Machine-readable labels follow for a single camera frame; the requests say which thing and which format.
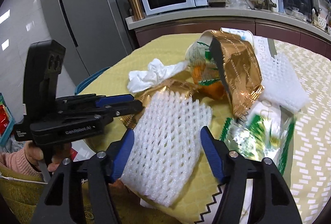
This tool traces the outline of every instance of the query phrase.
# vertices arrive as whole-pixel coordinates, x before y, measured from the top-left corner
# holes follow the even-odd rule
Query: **green snack package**
[[[265,157],[271,158],[283,175],[295,119],[292,115],[282,120],[280,126],[272,126],[277,124],[257,114],[253,115],[250,122],[228,118],[220,140],[225,142],[229,150],[235,150],[247,159],[261,161]]]

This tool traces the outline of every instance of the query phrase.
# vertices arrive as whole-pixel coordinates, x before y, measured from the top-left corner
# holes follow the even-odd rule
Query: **white tissue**
[[[157,92],[134,129],[121,181],[154,202],[170,206],[190,178],[200,151],[200,130],[211,108],[178,92]]]
[[[129,73],[129,83],[127,85],[127,89],[131,93],[137,93],[156,86],[162,81],[185,70],[187,64],[187,61],[183,61],[178,64],[165,66],[159,59],[154,59],[148,64],[147,71],[136,70]]]

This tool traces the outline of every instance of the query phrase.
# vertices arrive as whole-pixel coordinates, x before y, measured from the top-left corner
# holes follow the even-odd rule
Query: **refrigerator door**
[[[88,78],[90,74],[87,72],[69,34],[59,0],[41,0],[41,6],[52,39],[66,48],[64,66],[77,86],[84,79]]]
[[[115,0],[62,0],[76,49],[93,74],[131,53]]]

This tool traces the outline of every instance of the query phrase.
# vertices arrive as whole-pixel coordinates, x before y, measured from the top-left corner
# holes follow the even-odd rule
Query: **white foam fruit net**
[[[284,54],[261,60],[259,66],[265,87],[262,98],[278,103],[292,113],[298,112],[309,101],[308,94]]]
[[[200,130],[211,108],[174,92],[157,92],[134,129],[121,180],[154,202],[170,206],[192,174],[201,151]]]

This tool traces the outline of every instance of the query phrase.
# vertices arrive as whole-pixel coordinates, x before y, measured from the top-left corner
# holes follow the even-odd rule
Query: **yellow tablecloth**
[[[154,58],[165,65],[176,64],[184,59],[186,49],[201,34],[179,34],[162,36],[142,48],[133,51],[119,63],[105,71],[84,89],[82,94],[118,95],[129,93],[126,86],[131,70],[146,70]],[[291,61],[304,89],[312,101],[297,115],[294,133],[294,156],[291,173],[291,192],[295,198],[304,223],[311,223],[320,213],[331,192],[331,122],[328,120],[331,107],[331,62],[325,57],[304,48],[275,40],[277,52],[284,52]],[[176,76],[181,80],[192,81],[188,72]],[[225,119],[231,117],[227,98],[214,101],[208,97],[200,100],[213,109],[210,130],[219,137]],[[107,149],[108,145],[119,140],[125,127],[116,118],[105,127],[105,135],[87,139],[94,151]],[[159,209],[179,219],[183,223],[201,221],[201,214],[211,207],[214,196],[219,192],[217,181],[212,176],[206,156],[202,152],[189,182],[180,197],[169,208],[157,205]]]

